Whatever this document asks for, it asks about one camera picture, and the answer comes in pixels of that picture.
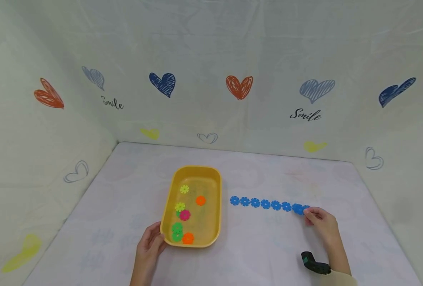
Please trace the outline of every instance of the white table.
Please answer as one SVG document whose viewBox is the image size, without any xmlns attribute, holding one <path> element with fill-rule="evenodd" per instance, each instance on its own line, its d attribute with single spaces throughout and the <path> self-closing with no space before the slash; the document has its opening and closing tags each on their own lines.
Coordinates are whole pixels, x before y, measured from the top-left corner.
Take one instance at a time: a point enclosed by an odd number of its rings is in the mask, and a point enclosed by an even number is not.
<svg viewBox="0 0 423 286">
<path fill-rule="evenodd" d="M 128 285 L 140 236 L 161 219 L 184 165 L 220 171 L 221 234 L 206 249 L 168 247 L 153 285 L 315 285 L 300 253 L 327 257 L 303 217 L 234 206 L 234 195 L 334 214 L 360 286 L 421 285 L 351 163 L 137 143 L 115 148 L 24 285 Z"/>
</svg>

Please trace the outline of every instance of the row of blue blocks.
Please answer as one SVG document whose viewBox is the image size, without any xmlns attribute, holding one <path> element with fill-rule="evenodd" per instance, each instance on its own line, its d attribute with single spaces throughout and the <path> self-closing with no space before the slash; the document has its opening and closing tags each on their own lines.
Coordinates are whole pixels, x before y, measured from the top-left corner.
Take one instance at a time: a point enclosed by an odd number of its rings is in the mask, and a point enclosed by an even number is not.
<svg viewBox="0 0 423 286">
<path fill-rule="evenodd" d="M 293 204 L 291 205 L 289 202 L 278 202 L 278 201 L 269 201 L 268 199 L 259 200 L 257 198 L 249 199 L 247 197 L 232 196 L 230 198 L 231 205 L 242 205 L 244 207 L 248 207 L 251 205 L 253 208 L 262 207 L 265 210 L 269 208 L 274 209 L 275 211 L 279 211 L 283 209 L 284 211 L 291 211 L 293 210 L 296 214 L 303 216 L 304 210 L 310 208 L 309 205 L 300 205 L 300 204 Z"/>
</svg>

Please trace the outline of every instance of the right hand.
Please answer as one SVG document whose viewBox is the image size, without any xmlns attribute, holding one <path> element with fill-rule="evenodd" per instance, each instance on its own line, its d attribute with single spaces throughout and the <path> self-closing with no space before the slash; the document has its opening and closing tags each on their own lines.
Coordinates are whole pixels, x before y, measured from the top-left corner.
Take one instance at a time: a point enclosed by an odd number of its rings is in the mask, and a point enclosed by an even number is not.
<svg viewBox="0 0 423 286">
<path fill-rule="evenodd" d="M 314 226 L 325 247 L 342 243 L 338 223 L 335 216 L 318 207 L 310 207 L 304 210 L 305 224 Z"/>
</svg>

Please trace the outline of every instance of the heart drawing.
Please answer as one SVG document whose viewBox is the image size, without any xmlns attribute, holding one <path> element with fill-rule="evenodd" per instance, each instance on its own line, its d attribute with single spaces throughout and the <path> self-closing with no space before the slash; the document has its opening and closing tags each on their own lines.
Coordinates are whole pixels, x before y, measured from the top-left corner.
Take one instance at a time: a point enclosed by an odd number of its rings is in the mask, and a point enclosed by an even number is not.
<svg viewBox="0 0 423 286">
<path fill-rule="evenodd" d="M 227 89 L 230 93 L 237 98 L 237 100 L 244 99 L 250 93 L 251 86 L 253 85 L 253 77 L 247 76 L 243 79 L 242 83 L 233 75 L 226 78 Z"/>
<path fill-rule="evenodd" d="M 44 78 L 40 78 L 40 82 L 45 90 L 34 91 L 35 98 L 46 106 L 64 109 L 64 102 L 51 84 Z"/>
<path fill-rule="evenodd" d="M 375 150 L 373 147 L 367 147 L 365 149 L 365 162 L 367 169 L 378 170 L 383 167 L 384 160 L 380 156 L 375 156 Z"/>
<path fill-rule="evenodd" d="M 329 79 L 321 83 L 318 83 L 316 79 L 310 79 L 302 84 L 299 92 L 302 96 L 310 99 L 311 104 L 313 104 L 313 102 L 325 96 L 334 87 L 335 81 L 333 79 Z"/>
<path fill-rule="evenodd" d="M 316 144 L 315 142 L 307 141 L 307 142 L 304 143 L 305 151 L 310 152 L 310 153 L 314 153 L 316 151 L 319 151 L 326 146 L 327 146 L 326 142 Z"/>
<path fill-rule="evenodd" d="M 2 273 L 7 273 L 16 270 L 28 263 L 34 256 L 37 255 L 41 248 L 41 240 L 35 234 L 28 234 L 24 238 L 23 248 L 21 252 L 13 256 L 5 265 L 2 267 Z"/>
<path fill-rule="evenodd" d="M 86 77 L 91 81 L 93 84 L 97 85 L 102 91 L 104 90 L 104 75 L 98 70 L 95 69 L 88 69 L 85 66 L 82 66 L 81 69 L 85 73 Z"/>
<path fill-rule="evenodd" d="M 141 128 L 140 132 L 143 133 L 143 135 L 147 136 L 149 139 L 157 140 L 159 138 L 159 130 L 158 129 L 145 129 Z"/>
<path fill-rule="evenodd" d="M 400 85 L 392 85 L 391 87 L 386 88 L 385 90 L 380 93 L 380 96 L 378 97 L 378 100 L 380 101 L 380 104 L 384 108 L 392 99 L 395 99 L 396 96 L 403 93 L 407 88 L 412 86 L 414 82 L 416 81 L 415 77 L 409 78 L 406 81 L 404 81 L 403 84 Z"/>
<path fill-rule="evenodd" d="M 218 139 L 218 135 L 216 133 L 209 133 L 208 135 L 197 133 L 197 137 L 206 144 L 212 144 Z"/>
<path fill-rule="evenodd" d="M 79 180 L 83 180 L 89 174 L 88 163 L 81 160 L 75 165 L 75 172 L 69 173 L 64 177 L 66 183 L 73 183 Z"/>
<path fill-rule="evenodd" d="M 155 73 L 150 73 L 150 82 L 165 96 L 170 98 L 173 88 L 175 88 L 175 76 L 171 73 L 164 73 L 162 79 Z"/>
</svg>

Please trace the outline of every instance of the yellow plastic tray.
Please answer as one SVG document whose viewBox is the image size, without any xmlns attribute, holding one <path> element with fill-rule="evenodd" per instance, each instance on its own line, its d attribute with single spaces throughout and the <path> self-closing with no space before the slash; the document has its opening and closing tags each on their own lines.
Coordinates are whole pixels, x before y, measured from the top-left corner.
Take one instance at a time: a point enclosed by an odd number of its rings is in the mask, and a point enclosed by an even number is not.
<svg viewBox="0 0 423 286">
<path fill-rule="evenodd" d="M 180 187 L 189 186 L 188 193 L 181 193 Z M 198 196 L 205 196 L 206 203 L 199 206 L 196 203 Z M 207 247 L 216 241 L 221 231 L 221 174 L 217 169 L 206 166 L 184 166 L 173 175 L 169 196 L 161 220 L 161 234 L 165 241 L 179 247 Z M 187 221 L 176 216 L 175 205 L 183 202 L 186 210 L 191 212 Z M 175 242 L 172 237 L 172 226 L 180 222 L 183 233 L 191 232 L 194 235 L 193 244 Z"/>
</svg>

